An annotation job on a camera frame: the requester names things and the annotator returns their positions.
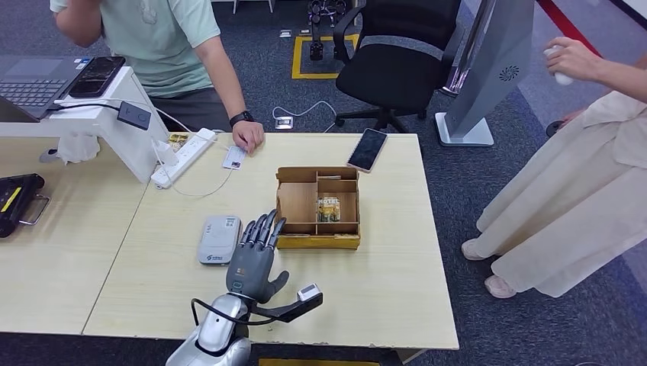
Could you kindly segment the seated person's left hand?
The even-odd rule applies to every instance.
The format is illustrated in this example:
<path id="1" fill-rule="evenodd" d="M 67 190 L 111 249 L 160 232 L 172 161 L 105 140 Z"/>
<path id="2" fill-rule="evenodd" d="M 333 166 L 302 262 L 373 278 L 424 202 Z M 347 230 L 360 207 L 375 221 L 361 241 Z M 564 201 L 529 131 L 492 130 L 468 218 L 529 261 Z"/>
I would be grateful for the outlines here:
<path id="1" fill-rule="evenodd" d="M 247 120 L 236 122 L 232 129 L 235 145 L 250 155 L 263 144 L 264 133 L 264 128 L 260 123 Z"/>

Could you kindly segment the standing person's right hand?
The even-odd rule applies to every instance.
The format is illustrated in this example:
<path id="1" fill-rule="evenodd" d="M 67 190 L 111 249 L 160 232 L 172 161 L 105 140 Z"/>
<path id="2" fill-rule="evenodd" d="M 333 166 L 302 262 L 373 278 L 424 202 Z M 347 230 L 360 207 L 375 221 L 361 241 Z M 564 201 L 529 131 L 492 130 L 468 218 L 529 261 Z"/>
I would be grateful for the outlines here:
<path id="1" fill-rule="evenodd" d="M 582 81 L 597 81 L 604 59 L 581 41 L 569 37 L 552 39 L 544 50 L 550 74 L 562 74 Z"/>

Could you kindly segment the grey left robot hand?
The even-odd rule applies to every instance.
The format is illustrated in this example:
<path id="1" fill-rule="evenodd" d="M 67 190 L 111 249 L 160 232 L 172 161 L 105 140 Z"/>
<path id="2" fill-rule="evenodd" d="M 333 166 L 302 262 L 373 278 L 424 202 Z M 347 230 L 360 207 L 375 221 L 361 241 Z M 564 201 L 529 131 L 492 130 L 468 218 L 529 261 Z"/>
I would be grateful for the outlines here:
<path id="1" fill-rule="evenodd" d="M 229 292 L 267 303 L 288 282 L 289 272 L 282 271 L 269 279 L 278 237 L 286 223 L 284 217 L 275 221 L 277 210 L 264 213 L 250 221 L 236 245 L 226 275 Z"/>

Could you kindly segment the standing person's left hand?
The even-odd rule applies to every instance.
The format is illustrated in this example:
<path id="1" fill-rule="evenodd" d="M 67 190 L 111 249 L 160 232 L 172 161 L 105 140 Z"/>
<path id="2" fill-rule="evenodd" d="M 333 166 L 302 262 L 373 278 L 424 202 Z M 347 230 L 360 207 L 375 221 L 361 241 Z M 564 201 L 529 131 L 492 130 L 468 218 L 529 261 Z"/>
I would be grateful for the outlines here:
<path id="1" fill-rule="evenodd" d="M 569 113 L 569 114 L 565 115 L 565 116 L 562 118 L 562 122 L 561 122 L 560 126 L 561 126 L 561 127 L 563 127 L 564 125 L 566 125 L 566 124 L 567 124 L 568 122 L 570 122 L 571 120 L 575 119 L 577 116 L 579 116 L 579 115 L 580 115 L 581 113 L 583 113 L 584 111 L 585 111 L 585 108 L 582 108 L 582 109 L 580 109 L 580 110 L 573 111 L 573 112 L 571 112 L 571 113 Z"/>

